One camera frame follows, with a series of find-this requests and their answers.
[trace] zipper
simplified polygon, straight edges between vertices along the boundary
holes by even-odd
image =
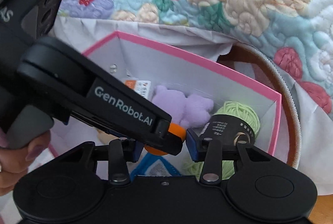
[[[301,151],[301,146],[302,146],[302,136],[301,136],[301,125],[300,125],[300,122],[298,119],[297,109],[296,109],[294,100],[291,96],[290,90],[287,87],[286,82],[284,81],[283,77],[281,76],[281,74],[279,73],[277,68],[271,62],[271,60],[269,60],[269,58],[267,58],[267,56],[265,54],[263,54],[259,49],[257,49],[256,47],[244,44],[244,43],[240,43],[240,42],[236,43],[235,45],[241,46],[242,48],[246,48],[247,50],[250,50],[252,53],[254,53],[254,54],[258,55],[260,58],[262,58],[264,60],[265,64],[278,78],[278,81],[279,81],[281,87],[283,88],[283,94],[285,95],[289,108],[291,110],[292,120],[294,121],[294,124],[295,124],[295,136],[296,136],[295,141],[296,141],[296,144],[298,144],[300,147],[298,150],[296,150],[295,159],[292,163],[292,167],[297,169],[298,165],[299,165],[299,159],[301,156],[300,151]]]

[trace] white fabric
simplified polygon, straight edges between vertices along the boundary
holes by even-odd
[[[156,27],[149,23],[72,17],[57,17],[52,33],[58,39],[83,52],[114,31],[176,46],[212,61],[216,61],[219,55],[228,54],[232,44],[238,42],[222,33],[192,27],[166,25]]]
[[[237,71],[238,73],[242,73],[248,76],[249,78],[255,79],[255,74],[252,64],[243,63],[243,62],[234,62],[234,68],[235,71]]]
[[[287,73],[281,73],[298,110],[302,131],[298,170],[316,184],[318,195],[333,194],[333,121]]]

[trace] circular pad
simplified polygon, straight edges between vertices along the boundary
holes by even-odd
[[[292,221],[306,216],[317,190],[304,174],[284,164],[251,162],[227,183],[230,201],[241,211],[262,221]]]
[[[284,198],[294,191],[294,185],[288,179],[272,175],[259,178],[255,182],[255,188],[259,193],[270,198]]]
[[[94,208],[103,192],[102,180],[84,166],[56,163],[23,177],[15,186],[13,198],[20,213],[30,220],[67,223]]]

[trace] wooden surface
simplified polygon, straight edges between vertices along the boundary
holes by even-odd
[[[309,219],[313,224],[333,224],[333,195],[319,196]]]

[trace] yarn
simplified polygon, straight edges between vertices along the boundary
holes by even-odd
[[[242,119],[249,126],[251,126],[252,130],[254,131],[255,138],[257,138],[260,129],[260,120],[258,115],[251,107],[238,102],[226,101],[223,107],[221,107],[214,115],[216,114],[227,114]],[[203,162],[191,163],[186,166],[186,171],[187,173],[195,175],[197,178],[199,178],[203,166]],[[231,160],[222,161],[222,179],[229,179],[234,173],[234,162]]]

